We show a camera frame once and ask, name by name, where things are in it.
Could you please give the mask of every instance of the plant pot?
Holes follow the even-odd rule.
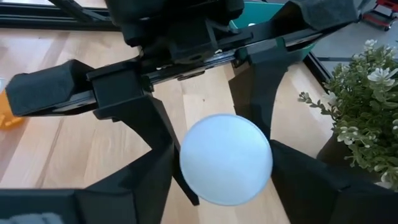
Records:
[[[344,142],[338,142],[337,135],[333,134],[318,153],[317,159],[328,165],[343,169],[347,171],[347,173],[355,175],[360,179],[373,183],[380,181],[380,174],[376,172],[369,172],[366,169],[360,168],[358,165],[351,167],[350,164],[353,160],[351,158],[344,159],[346,156],[352,156],[351,150]]]

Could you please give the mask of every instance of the red cart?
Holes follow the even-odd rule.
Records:
[[[388,16],[376,11],[378,6],[384,6],[388,9],[391,9],[391,14]],[[363,14],[363,19],[384,27],[384,31],[389,31],[392,24],[397,20],[397,12],[398,0],[377,0],[376,6],[369,12]]]

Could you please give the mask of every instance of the orange object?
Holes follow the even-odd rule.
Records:
[[[23,118],[15,117],[12,114],[10,105],[8,103],[6,91],[0,93],[0,129],[13,128],[18,124],[21,124],[23,120]]]

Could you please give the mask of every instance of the green plant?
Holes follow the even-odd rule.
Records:
[[[375,44],[366,41],[348,66],[335,67],[325,83],[326,106],[304,92],[298,100],[331,116],[337,140],[352,151],[345,158],[352,159],[352,167],[380,173],[377,184],[398,191],[398,63],[395,48]]]

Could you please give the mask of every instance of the wooden table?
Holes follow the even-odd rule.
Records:
[[[103,6],[94,0],[79,2]],[[71,58],[97,68],[135,55],[137,51],[124,44],[117,32],[0,29],[0,77],[6,80]],[[232,68],[226,65],[183,82],[173,80],[155,86],[154,95],[164,102],[180,141],[205,116],[234,113],[228,87],[232,76]],[[308,91],[314,99],[323,93],[304,64],[293,65],[278,90],[272,139],[315,156],[331,136],[331,120],[297,102],[301,91]],[[17,129],[0,131],[0,187],[86,187],[148,150],[126,125],[98,121],[92,113],[30,118]],[[262,194],[239,207],[220,207],[203,200],[199,207],[193,207],[173,180],[162,223],[288,222],[271,180]]]

